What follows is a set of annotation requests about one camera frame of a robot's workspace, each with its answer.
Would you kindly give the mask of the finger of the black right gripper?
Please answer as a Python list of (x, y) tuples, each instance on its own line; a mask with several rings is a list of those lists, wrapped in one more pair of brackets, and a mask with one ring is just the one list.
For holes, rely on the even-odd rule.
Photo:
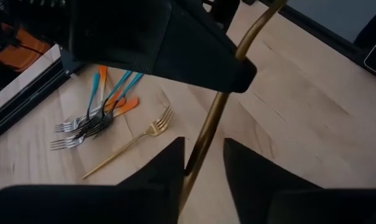
[(239, 7), (240, 0), (203, 0), (210, 6), (209, 14), (226, 33)]
[(71, 0), (68, 46), (84, 62), (227, 93), (257, 72), (200, 0)]

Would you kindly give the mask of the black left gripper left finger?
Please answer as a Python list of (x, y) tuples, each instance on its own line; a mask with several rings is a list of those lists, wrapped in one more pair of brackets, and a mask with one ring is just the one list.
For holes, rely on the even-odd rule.
[(161, 189), (184, 174), (185, 138), (177, 137), (145, 166), (118, 184), (129, 189)]

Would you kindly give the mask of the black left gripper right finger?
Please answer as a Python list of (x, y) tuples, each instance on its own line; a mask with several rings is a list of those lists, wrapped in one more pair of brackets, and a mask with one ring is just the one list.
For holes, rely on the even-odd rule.
[(320, 188), (232, 138), (224, 139), (223, 161), (241, 224), (266, 224), (271, 201), (279, 191)]

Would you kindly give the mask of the gold fork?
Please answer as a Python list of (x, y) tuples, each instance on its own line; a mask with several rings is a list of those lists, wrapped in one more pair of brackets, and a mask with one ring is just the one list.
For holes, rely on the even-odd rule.
[(109, 164), (111, 161), (116, 159), (120, 154), (123, 153), (123, 151), (127, 150), (130, 146), (132, 146), (134, 143), (136, 143), (138, 140), (140, 140), (144, 136), (159, 136), (162, 134), (169, 124), (171, 123), (172, 119), (174, 116), (174, 112), (170, 106), (166, 108), (166, 110), (163, 112), (160, 118), (157, 120), (153, 121), (150, 125), (149, 128), (144, 131), (143, 133), (139, 134), (132, 140), (130, 140), (128, 143), (126, 143), (124, 146), (121, 148), (117, 149), (116, 151), (112, 152), (109, 156), (104, 158), (99, 164), (97, 164), (94, 168), (92, 168), (90, 171), (88, 171), (82, 179), (87, 179), (89, 176), (92, 174), (96, 173), (99, 171), (101, 168)]
[[(252, 45), (254, 39), (259, 32), (264, 28), (266, 23), (286, 5), (288, 0), (276, 0), (248, 29), (247, 33), (240, 41), (235, 58), (242, 62)], [(200, 130), (198, 138), (195, 142), (194, 148), (184, 169), (184, 182), (179, 199), (179, 213), (184, 209), (187, 199), (192, 191), (194, 183), (197, 179), (199, 171), (204, 163), (205, 157), (215, 136), (215, 132), (219, 125), (225, 105), (227, 104), (229, 93), (218, 92), (209, 109), (204, 124)]]

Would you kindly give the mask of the silver fork orange handle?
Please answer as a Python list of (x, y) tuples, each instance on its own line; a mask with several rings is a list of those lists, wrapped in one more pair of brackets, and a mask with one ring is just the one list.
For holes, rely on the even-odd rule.
[[(118, 99), (119, 96), (123, 94), (123, 90), (118, 90), (116, 93), (114, 93), (111, 98), (108, 99), (108, 101), (105, 104), (105, 109), (109, 110), (115, 101)], [(101, 110), (101, 105), (96, 107), (95, 109), (91, 110), (88, 115), (83, 115), (82, 117), (78, 118), (76, 121), (74, 121), (69, 128), (64, 128), (63, 130), (66, 133), (72, 133), (77, 134), (81, 129), (83, 129), (86, 124), (90, 122), (90, 120)]]
[[(134, 109), (138, 105), (139, 105), (139, 98), (134, 97), (131, 100), (127, 101), (123, 106), (117, 106), (115, 108), (114, 112), (113, 112), (113, 117), (116, 118), (117, 116), (122, 115), (122, 114)], [(94, 135), (99, 136), (109, 126), (110, 126), (110, 123), (107, 122), (106, 125), (101, 124), (99, 127), (94, 128), (94, 130), (87, 132), (82, 137), (74, 139), (75, 136), (71, 136), (71, 137), (68, 137), (68, 138), (65, 138), (65, 139), (56, 140), (54, 142), (51, 142), (50, 150), (51, 151), (58, 151), (58, 150), (61, 150), (61, 149), (70, 149), (70, 148), (73, 148), (73, 147), (77, 147), (77, 146), (81, 145), (81, 143), (84, 142), (84, 140), (86, 138), (89, 138), (89, 137), (94, 136)]]
[[(104, 96), (104, 92), (105, 92), (105, 85), (106, 85), (106, 79), (107, 79), (107, 71), (108, 71), (108, 67), (107, 66), (100, 65), (98, 67), (97, 73), (100, 74), (100, 83), (99, 83), (98, 88), (100, 88), (101, 100), (103, 100), (103, 96)], [(64, 128), (69, 128), (71, 126), (71, 124), (74, 121), (76, 121), (78, 118), (80, 118), (80, 117), (77, 117), (77, 118), (73, 119), (71, 122), (66, 122), (66, 123), (55, 125), (54, 126), (54, 132), (55, 133), (65, 133), (65, 131), (63, 129)]]

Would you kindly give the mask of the black table frame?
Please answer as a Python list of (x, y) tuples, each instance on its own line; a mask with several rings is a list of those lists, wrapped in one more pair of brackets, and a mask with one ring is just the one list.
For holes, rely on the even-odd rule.
[[(209, 14), (210, 6), (200, 1)], [(276, 0), (240, 0), (240, 3), (254, 1), (271, 6)], [(376, 76), (364, 65), (364, 59), (376, 44), (376, 0), (288, 0), (280, 13)], [(0, 50), (11, 43), (3, 31), (4, 24), (15, 30), (13, 36), (22, 29), (9, 15), (7, 0), (0, 0)], [(59, 59), (0, 107), (0, 135), (86, 64), (89, 62), (78, 60), (70, 50), (61, 48)], [(6, 88), (21, 73), (0, 62), (0, 86)]]

